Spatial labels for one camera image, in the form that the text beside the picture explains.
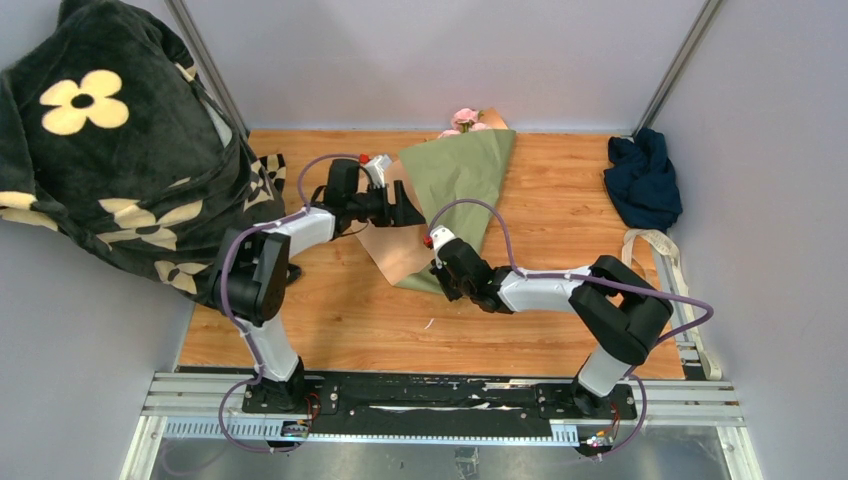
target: floral blanket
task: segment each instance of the floral blanket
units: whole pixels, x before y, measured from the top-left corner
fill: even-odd
[[[0,217],[196,302],[226,229],[284,214],[284,178],[147,11],[66,0],[56,31],[0,76]]]

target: pink rose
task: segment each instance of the pink rose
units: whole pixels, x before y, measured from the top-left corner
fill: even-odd
[[[454,130],[459,130],[461,125],[476,123],[479,118],[479,111],[471,110],[470,108],[463,108],[462,110],[453,114],[451,125],[453,126]]]
[[[452,137],[454,135],[459,135],[460,133],[462,132],[460,132],[459,130],[445,130],[444,132],[439,134],[439,138]]]

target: reflective floor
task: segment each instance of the reflective floor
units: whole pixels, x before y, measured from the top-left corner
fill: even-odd
[[[622,427],[620,438],[627,434]],[[578,460],[573,449],[560,447],[316,442],[290,454],[262,455],[241,451],[224,440],[166,443],[152,479],[730,479],[718,436],[710,427],[648,426],[624,450],[597,464]],[[216,456],[202,470],[184,475]]]

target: white wall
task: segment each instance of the white wall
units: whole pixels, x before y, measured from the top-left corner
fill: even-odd
[[[49,36],[58,4],[0,3],[3,66]],[[117,478],[191,306],[60,234],[0,220],[0,478]]]
[[[630,130],[703,0],[189,0],[251,128]]]
[[[848,469],[848,3],[725,2],[655,128],[704,329],[768,479]]]

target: wooden tabletop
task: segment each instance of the wooden tabletop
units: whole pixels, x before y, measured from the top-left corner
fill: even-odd
[[[282,153],[288,165],[288,212],[301,204],[297,175],[309,160],[333,152],[388,153],[431,140],[434,132],[254,131],[257,155]],[[517,263],[530,269],[567,269],[599,255],[620,256],[627,230],[603,186],[609,136],[518,134],[499,211],[506,219]],[[326,167],[311,169],[306,190],[326,183]],[[658,286],[650,247],[637,242],[634,269]],[[489,224],[483,257],[508,264],[497,221]],[[562,375],[577,373],[596,342],[575,315],[526,312],[495,315],[467,299],[392,287],[351,236],[292,259],[303,277],[286,291],[282,314],[307,369],[459,374]],[[433,320],[430,328],[425,329]],[[180,357],[183,365],[252,365],[229,321],[198,307]],[[645,378],[683,378],[673,342],[658,346],[637,370]]]

